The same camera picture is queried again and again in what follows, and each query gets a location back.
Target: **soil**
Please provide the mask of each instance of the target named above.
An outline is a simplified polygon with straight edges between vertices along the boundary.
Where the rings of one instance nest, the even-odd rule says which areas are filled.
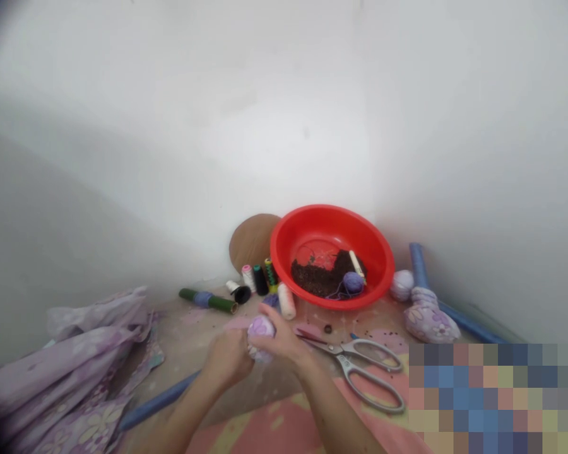
[[[366,267],[362,259],[360,257],[357,258],[360,268],[362,268],[362,272],[366,276]],[[320,298],[325,298],[335,293],[339,288],[339,284],[343,281],[345,273],[350,271],[354,271],[352,258],[349,256],[349,251],[343,249],[337,254],[333,269],[330,271],[312,264],[299,265],[296,260],[292,262],[291,268],[292,279],[295,283],[303,290]],[[341,300],[348,299],[348,296],[341,295]]]

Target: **wooden board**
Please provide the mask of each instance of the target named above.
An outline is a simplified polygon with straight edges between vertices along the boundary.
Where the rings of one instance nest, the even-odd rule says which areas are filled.
[[[271,232],[280,219],[274,214],[256,214],[234,231],[229,243],[229,257],[237,272],[241,273],[246,264],[263,264],[270,256]]]

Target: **scissors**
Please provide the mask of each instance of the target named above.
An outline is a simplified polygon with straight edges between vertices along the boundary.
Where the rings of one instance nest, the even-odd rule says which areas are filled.
[[[316,348],[319,348],[320,350],[322,350],[326,353],[330,353],[331,355],[333,355],[338,360],[339,364],[341,365],[341,368],[343,369],[345,381],[347,381],[347,384],[351,387],[353,392],[355,392],[360,399],[362,399],[364,402],[366,402],[371,407],[376,408],[377,410],[381,410],[382,412],[385,412],[385,413],[390,413],[390,414],[404,413],[404,411],[406,409],[406,405],[404,404],[404,400],[402,399],[402,396],[399,394],[397,389],[395,389],[393,386],[391,386],[386,381],[381,380],[379,377],[371,374],[370,372],[366,372],[360,366],[357,366],[356,364],[351,362],[346,356],[346,355],[358,356],[358,357],[363,358],[366,361],[370,362],[371,364],[374,364],[378,368],[383,369],[384,371],[387,371],[387,372],[390,372],[390,373],[402,372],[404,366],[402,365],[402,362],[399,360],[399,358],[397,357],[397,355],[394,352],[389,350],[387,347],[384,347],[380,344],[377,344],[376,342],[372,342],[371,340],[369,341],[367,339],[355,339],[355,340],[352,340],[351,342],[348,342],[346,344],[332,345],[332,344],[329,344],[328,342],[324,342],[323,340],[318,339],[317,337],[314,337],[312,334],[310,334],[306,331],[303,331],[303,330],[300,330],[300,329],[297,329],[297,330],[300,332],[300,334],[297,334],[297,337],[299,339],[302,339],[306,343],[310,344],[312,347],[316,347]],[[362,354],[361,352],[359,352],[356,349],[357,346],[361,346],[361,345],[370,346],[370,347],[373,347],[373,349],[376,349],[376,350],[382,351],[383,353],[386,353],[391,359],[393,359],[396,362],[396,365],[390,366],[388,364],[382,363],[381,361],[373,359],[370,356],[366,356],[366,355]],[[391,406],[388,406],[388,405],[381,405],[378,402],[375,402],[374,400],[368,398],[368,396],[366,396],[364,393],[362,393],[353,384],[352,379],[351,379],[351,375],[354,374],[354,373],[356,373],[357,375],[361,375],[366,380],[369,380],[372,383],[374,383],[375,385],[377,385],[377,386],[379,386],[383,389],[386,389],[387,391],[392,393],[394,395],[394,397],[396,398],[396,400],[399,402],[399,406],[391,407]]]

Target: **red plastic basin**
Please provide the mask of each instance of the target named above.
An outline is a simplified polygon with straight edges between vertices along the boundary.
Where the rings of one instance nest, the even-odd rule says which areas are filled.
[[[366,266],[367,285],[357,298],[327,300],[303,290],[292,280],[297,259],[331,269],[339,250],[353,250]],[[288,213],[271,234],[271,260],[278,276],[293,293],[309,303],[333,310],[356,310],[372,304],[389,289],[395,265],[393,253],[377,228],[353,211],[332,205],[308,205]]]

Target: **blue foam tube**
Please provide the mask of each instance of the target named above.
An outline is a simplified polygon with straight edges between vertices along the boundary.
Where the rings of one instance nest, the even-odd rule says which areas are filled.
[[[164,407],[168,407],[170,404],[175,402],[181,394],[185,392],[192,381],[198,376],[200,371],[193,373],[182,381],[178,382],[176,385],[170,387],[161,394],[158,394],[151,400],[148,400],[143,405],[135,408],[134,410],[128,412],[120,421],[119,429],[122,432],[132,429],[137,424],[141,424],[143,421],[149,417],[155,415],[157,412],[162,410]]]
[[[412,259],[412,267],[415,275],[415,286],[428,289],[429,284],[427,283],[427,268],[425,267],[421,244],[410,243],[410,257]],[[474,322],[466,315],[456,311],[455,309],[452,309],[450,306],[445,305],[440,300],[437,300],[437,302],[442,312],[453,319],[456,324],[459,325],[459,328],[466,330],[484,344],[508,344],[505,339],[491,333],[486,328],[481,326],[479,323]]]
[[[440,300],[438,300],[438,304],[442,312],[453,319],[456,324],[459,325],[459,328],[462,328],[467,332],[473,334],[473,336],[479,339],[479,341],[483,344],[508,344],[505,339],[491,333],[486,328],[467,317],[465,314],[452,309],[450,306],[445,305]]]
[[[423,248],[419,243],[410,243],[410,258],[415,275],[415,287],[429,288],[427,282],[427,268],[423,259]]]

